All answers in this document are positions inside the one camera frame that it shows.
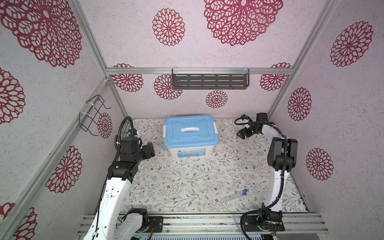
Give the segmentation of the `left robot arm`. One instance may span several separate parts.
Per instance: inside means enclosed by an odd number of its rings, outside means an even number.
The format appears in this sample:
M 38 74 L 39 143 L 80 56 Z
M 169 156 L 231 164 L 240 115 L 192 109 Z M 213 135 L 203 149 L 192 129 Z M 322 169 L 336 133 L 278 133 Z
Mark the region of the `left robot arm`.
M 97 213 L 84 236 L 85 240 L 130 240 L 137 232 L 144 233 L 149 228 L 154 230 L 148 211 L 140 208 L 129 210 L 121 224 L 116 226 L 124 196 L 133 183 L 140 163 L 156 156 L 154 145 L 151 142 L 143 145 L 132 118 L 127 116 L 119 127 L 115 147 L 119 160 L 108 168 Z

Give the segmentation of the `white plastic storage bin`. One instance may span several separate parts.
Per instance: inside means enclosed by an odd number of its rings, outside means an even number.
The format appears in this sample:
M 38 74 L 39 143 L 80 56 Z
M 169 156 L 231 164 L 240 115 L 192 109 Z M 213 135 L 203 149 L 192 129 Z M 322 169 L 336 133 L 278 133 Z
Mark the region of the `white plastic storage bin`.
M 185 157 L 204 157 L 212 153 L 215 146 L 194 147 L 194 148 L 178 148 L 167 149 L 172 158 L 185 158 Z

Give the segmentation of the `blue plastic bin lid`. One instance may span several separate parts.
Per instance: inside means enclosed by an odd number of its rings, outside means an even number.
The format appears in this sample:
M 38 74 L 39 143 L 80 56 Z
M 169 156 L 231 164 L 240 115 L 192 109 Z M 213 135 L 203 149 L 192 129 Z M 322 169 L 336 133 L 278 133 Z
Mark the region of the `blue plastic bin lid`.
M 215 146 L 219 135 L 212 116 L 167 118 L 164 122 L 163 144 L 167 149 Z

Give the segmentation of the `clear test tube blue caps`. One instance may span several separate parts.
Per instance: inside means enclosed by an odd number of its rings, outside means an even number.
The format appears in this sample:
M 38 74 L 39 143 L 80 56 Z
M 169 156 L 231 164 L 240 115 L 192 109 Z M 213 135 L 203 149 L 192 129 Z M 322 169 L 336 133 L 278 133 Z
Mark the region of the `clear test tube blue caps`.
M 228 196 L 223 197 L 221 199 L 221 203 L 226 203 L 226 202 L 238 199 L 238 198 L 242 198 L 242 197 L 247 196 L 247 195 L 248 195 L 247 189 L 243 189 L 241 191 L 236 191 L 236 192 L 234 192 Z

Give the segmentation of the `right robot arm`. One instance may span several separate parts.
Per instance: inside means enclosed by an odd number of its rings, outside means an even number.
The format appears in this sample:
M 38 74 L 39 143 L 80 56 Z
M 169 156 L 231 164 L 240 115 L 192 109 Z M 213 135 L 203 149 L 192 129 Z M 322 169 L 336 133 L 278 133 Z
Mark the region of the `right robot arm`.
M 266 113 L 258 113 L 255 121 L 247 115 L 242 115 L 235 119 L 234 124 L 244 126 L 237 132 L 237 136 L 243 140 L 253 135 L 264 135 L 271 141 L 267 155 L 271 173 L 267 197 L 260 209 L 248 211 L 240 218 L 241 231 L 245 238 L 250 240 L 251 237 L 246 232 L 246 222 L 251 219 L 257 221 L 257 226 L 262 232 L 272 230 L 276 233 L 284 229 L 282 197 L 287 178 L 296 166 L 298 141 L 288 138 L 275 123 L 268 121 Z

